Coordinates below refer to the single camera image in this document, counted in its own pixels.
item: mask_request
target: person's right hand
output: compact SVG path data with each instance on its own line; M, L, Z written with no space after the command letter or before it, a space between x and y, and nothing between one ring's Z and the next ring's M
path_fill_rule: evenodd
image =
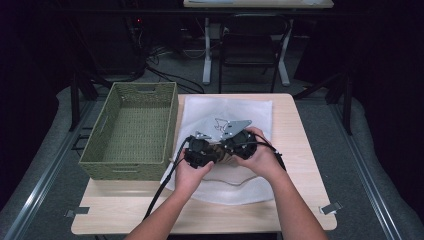
M246 128L246 130L265 139L262 130L259 128L249 127ZM256 141L265 142L258 136L256 136ZM284 171L278 163L274 152L267 146L258 144L256 152L247 160L244 160L236 155L233 155L233 158L240 166L249 168L258 176L261 176L268 181L274 179L277 175L280 175L281 172Z

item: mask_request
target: white fabric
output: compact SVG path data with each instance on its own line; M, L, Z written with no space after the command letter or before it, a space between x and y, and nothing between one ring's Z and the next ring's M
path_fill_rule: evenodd
M196 131L210 135L212 141L219 141L226 123L224 120L252 120L250 126L262 129L265 137L271 139L272 101L187 96L173 159L184 139ZM174 175L166 185L170 190L175 189ZM274 195L265 179L230 161L215 164L192 197L212 203L241 205L271 200Z

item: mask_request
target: desk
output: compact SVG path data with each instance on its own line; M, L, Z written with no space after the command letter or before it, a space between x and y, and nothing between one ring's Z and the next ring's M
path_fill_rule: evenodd
M211 94L202 96L273 101L272 143L283 154L284 163L299 193L325 230L337 226L334 215L319 212L329 204L311 147L293 98L288 94ZM181 123L185 95L179 95L177 129ZM159 187L154 181L94 181L90 179L72 232L86 234L127 234L143 219ZM155 207L171 191L164 189ZM226 206L191 199L174 225L173 234L279 232L275 201Z
M332 8L331 0L230 0L232 3L192 2L184 0L184 7L189 8ZM290 79L284 64L291 30L284 39L283 50L278 63L283 86L290 86ZM209 19L205 19L205 66L203 68L203 84L210 84L212 59L210 52Z

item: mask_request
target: wicker basket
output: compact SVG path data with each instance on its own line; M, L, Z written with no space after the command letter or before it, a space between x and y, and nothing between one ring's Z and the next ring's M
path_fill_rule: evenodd
M95 180L160 180L177 113L175 83L114 83L80 166Z

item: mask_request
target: dark wall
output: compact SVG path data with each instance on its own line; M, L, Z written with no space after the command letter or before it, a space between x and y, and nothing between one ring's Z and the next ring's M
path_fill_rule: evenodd
M69 85L72 67L52 34L57 23L42 17L33 1L0 3L0 208L50 129L56 94Z
M371 45L351 72L353 94L365 108L381 165L424 222L424 4L392 6L366 36L361 31L369 22L319 23L295 77L312 83L328 78L356 54L358 37L368 38Z

